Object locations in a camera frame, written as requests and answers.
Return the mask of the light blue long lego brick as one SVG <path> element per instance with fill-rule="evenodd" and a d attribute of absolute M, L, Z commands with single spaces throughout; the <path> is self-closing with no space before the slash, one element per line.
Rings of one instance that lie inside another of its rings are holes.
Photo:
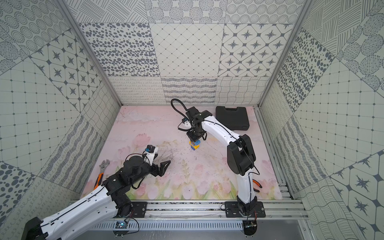
<path fill-rule="evenodd" d="M 197 145 L 199 145 L 200 143 L 201 143 L 200 140 L 197 140 L 197 141 L 195 141 L 195 142 L 190 141 L 190 144 L 191 144 L 192 146 L 197 146 Z"/>

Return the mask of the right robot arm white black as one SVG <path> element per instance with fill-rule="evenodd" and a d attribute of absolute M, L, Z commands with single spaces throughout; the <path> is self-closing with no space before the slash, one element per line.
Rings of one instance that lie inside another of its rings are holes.
<path fill-rule="evenodd" d="M 250 137 L 234 133 L 209 111 L 199 112 L 195 107 L 187 109 L 184 125 L 188 128 L 187 136 L 193 147 L 198 146 L 198 141 L 205 140 L 207 134 L 210 134 L 227 148 L 227 164 L 237 177 L 238 208 L 244 216 L 252 214 L 257 203 L 253 190 L 256 155 Z"/>

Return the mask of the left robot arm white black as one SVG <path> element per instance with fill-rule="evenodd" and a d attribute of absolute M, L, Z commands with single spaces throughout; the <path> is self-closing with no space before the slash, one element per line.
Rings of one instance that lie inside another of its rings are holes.
<path fill-rule="evenodd" d="M 132 207 L 126 193 L 147 175 L 162 177 L 170 163 L 164 161 L 160 165 L 150 165 L 143 157 L 131 157 L 84 198 L 43 220 L 38 217 L 29 220 L 22 239 L 73 240 L 108 219 L 128 216 Z"/>

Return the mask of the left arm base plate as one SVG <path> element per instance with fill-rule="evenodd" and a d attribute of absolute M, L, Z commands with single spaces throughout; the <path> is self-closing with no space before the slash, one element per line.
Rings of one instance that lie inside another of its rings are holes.
<path fill-rule="evenodd" d="M 123 207 L 122 217 L 144 218 L 148 202 L 130 202 Z"/>

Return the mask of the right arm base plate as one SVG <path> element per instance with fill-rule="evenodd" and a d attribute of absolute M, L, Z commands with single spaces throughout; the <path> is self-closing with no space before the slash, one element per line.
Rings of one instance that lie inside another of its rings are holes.
<path fill-rule="evenodd" d="M 265 218 L 265 208 L 262 202 L 251 202 L 244 207 L 240 207 L 239 202 L 225 202 L 225 212 L 227 218 Z"/>

